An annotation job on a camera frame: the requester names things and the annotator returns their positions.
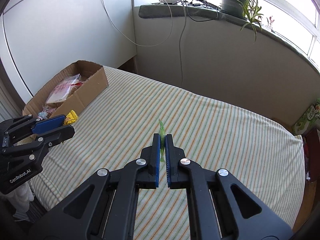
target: yellow candy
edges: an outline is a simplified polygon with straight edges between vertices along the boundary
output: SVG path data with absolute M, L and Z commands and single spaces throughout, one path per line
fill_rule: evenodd
M 71 110 L 69 114 L 67 114 L 63 125 L 72 124 L 78 120 L 78 116 L 75 111 Z

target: black flower pot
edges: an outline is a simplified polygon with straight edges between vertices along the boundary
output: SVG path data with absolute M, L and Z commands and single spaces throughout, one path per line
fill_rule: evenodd
M 243 17 L 243 8 L 241 4 L 246 4 L 246 2 L 247 0 L 222 0 L 220 11 L 247 20 L 247 18 Z

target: silver screw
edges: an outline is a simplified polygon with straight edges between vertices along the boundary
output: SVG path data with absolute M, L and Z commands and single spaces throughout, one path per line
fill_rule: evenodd
M 191 163 L 191 161 L 187 158 L 183 158 L 180 160 L 180 163 L 183 164 L 183 165 L 188 165 Z
M 108 174 L 108 171 L 106 169 L 100 169 L 97 171 L 97 174 L 101 177 L 106 176 Z
M 227 176 L 229 174 L 229 172 L 226 169 L 220 169 L 220 170 L 218 170 L 218 174 L 220 176 Z
M 138 165 L 145 165 L 147 163 L 147 161 L 145 159 L 138 159 L 138 160 L 136 160 L 136 163 Z

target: gray windowsill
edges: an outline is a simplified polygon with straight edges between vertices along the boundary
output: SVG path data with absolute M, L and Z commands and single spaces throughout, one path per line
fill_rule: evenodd
M 170 9 L 173 17 L 184 17 L 183 7 L 181 5 L 170 5 Z M 227 22 L 233 23 L 235 25 L 243 26 L 246 21 L 239 19 L 237 17 L 211 10 L 206 8 L 197 8 L 197 7 L 188 7 L 188 12 L 190 16 L 199 16 L 207 19 L 215 19 L 215 20 L 225 20 Z M 167 5 L 163 4 L 151 4 L 151 5 L 141 5 L 139 9 L 139 17 L 143 19 L 150 18 L 164 18 L 171 17 L 169 8 Z M 299 55 L 305 62 L 307 62 L 316 73 L 320 74 L 316 65 L 311 61 L 299 48 L 297 48 L 293 43 L 287 41 L 276 33 L 270 32 L 264 28 L 260 30 L 257 28 L 257 32 L 262 33 L 263 35 L 268 36 L 269 38 L 281 43 L 287 48 L 291 49 L 297 55 Z

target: striped bedsheet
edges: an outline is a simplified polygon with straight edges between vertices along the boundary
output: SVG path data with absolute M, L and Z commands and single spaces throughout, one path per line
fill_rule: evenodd
M 242 108 L 142 76 L 105 67 L 110 86 L 79 116 L 71 140 L 54 147 L 31 179 L 53 208 L 99 168 L 115 170 L 140 156 L 159 132 L 210 170 L 226 168 L 291 227 L 305 184 L 302 139 Z M 185 190 L 168 190 L 160 163 L 157 190 L 141 190 L 135 239 L 189 239 Z

